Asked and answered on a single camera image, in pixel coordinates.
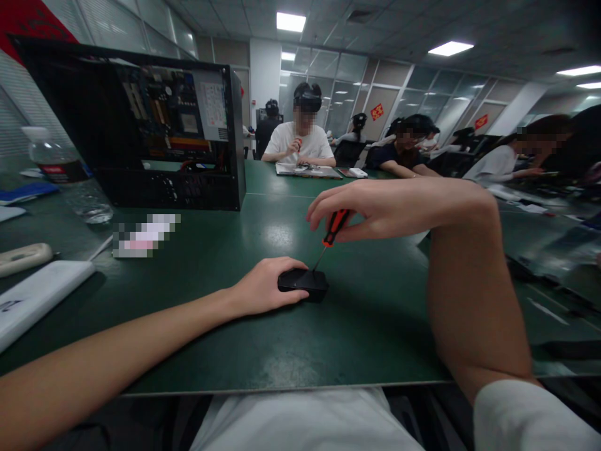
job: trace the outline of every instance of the screwdriver shaft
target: screwdriver shaft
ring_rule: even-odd
[[[319,256],[319,258],[317,259],[317,263],[315,263],[315,266],[313,267],[313,272],[315,272],[315,270],[317,269],[317,265],[319,264],[319,262],[321,261],[321,257],[324,256],[324,252],[326,251],[327,247],[324,246],[324,250],[321,251],[321,255]]]

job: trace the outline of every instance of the air vent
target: air vent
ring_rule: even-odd
[[[359,23],[366,24],[374,17],[375,11],[365,11],[362,9],[355,9],[353,12],[347,17],[346,21],[348,23]]]
[[[542,55],[544,56],[559,56],[566,53],[572,53],[576,51],[574,47],[559,47],[557,49],[545,50]]]

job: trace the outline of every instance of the ceiling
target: ceiling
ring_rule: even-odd
[[[198,34],[230,39],[267,38],[379,58],[561,83],[601,81],[555,72],[599,63],[589,45],[578,0],[170,0]],[[347,22],[370,11],[366,24]],[[302,33],[275,28],[276,11],[307,16]],[[444,57],[428,50],[447,41],[475,44]],[[548,56],[545,51],[573,50]]]

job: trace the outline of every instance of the hand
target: hand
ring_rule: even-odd
[[[312,163],[313,159],[309,158],[309,157],[301,157],[299,156],[299,160],[296,162],[297,165],[302,165],[302,164],[313,164]]]
[[[340,209],[365,221],[343,228],[336,241],[413,235],[439,226],[463,224],[498,214],[494,198],[473,182],[438,177],[409,180],[358,180],[324,191],[307,212],[311,230]]]
[[[513,173],[514,179],[521,179],[522,177],[538,177],[541,174],[544,174],[545,170],[542,168],[529,168],[522,169]]]
[[[277,278],[293,268],[308,269],[307,265],[290,257],[263,259],[228,291],[237,316],[264,313],[309,297],[304,290],[280,291]]]
[[[286,149],[286,157],[292,155],[293,153],[300,152],[301,150],[301,141],[296,138],[290,144],[288,144],[288,148]]]

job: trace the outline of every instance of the plastic water bottle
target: plastic water bottle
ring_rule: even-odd
[[[113,217],[104,193],[81,163],[75,149],[51,141],[44,127],[21,127],[30,139],[29,157],[49,180],[58,186],[67,204],[88,224],[99,224]]]

